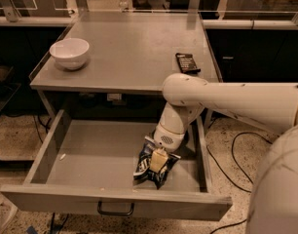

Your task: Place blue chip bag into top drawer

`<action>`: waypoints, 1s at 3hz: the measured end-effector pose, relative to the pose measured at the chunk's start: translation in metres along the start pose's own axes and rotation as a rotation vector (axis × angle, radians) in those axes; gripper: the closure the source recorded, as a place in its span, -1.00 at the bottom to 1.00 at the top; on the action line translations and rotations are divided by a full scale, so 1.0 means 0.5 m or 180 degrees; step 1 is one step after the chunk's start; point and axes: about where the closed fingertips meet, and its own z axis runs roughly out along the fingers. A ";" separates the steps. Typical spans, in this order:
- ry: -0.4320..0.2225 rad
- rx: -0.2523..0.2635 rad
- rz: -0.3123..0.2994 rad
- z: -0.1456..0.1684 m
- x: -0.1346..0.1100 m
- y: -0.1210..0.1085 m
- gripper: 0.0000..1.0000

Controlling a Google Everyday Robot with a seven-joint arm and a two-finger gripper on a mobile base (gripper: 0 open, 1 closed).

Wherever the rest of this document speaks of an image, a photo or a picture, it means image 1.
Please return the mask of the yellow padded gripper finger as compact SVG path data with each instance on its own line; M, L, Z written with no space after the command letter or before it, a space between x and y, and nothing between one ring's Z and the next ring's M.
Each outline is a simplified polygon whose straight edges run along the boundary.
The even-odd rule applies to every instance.
M168 153L163 148L153 151L150 163L150 170L158 173L168 160Z

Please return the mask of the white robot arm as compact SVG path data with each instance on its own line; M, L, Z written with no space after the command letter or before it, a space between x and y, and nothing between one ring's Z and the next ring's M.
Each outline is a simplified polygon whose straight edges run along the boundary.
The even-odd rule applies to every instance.
M210 83L174 73L163 96L154 140L169 151L205 108L279 136L257 170L245 234L298 234L298 83Z

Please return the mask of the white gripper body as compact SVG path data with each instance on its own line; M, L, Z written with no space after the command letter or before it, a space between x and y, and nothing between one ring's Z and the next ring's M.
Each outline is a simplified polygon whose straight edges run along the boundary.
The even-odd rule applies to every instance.
M175 134L166 130L161 124L158 124L154 132L154 141L159 148L166 151L175 151L184 139L184 134Z

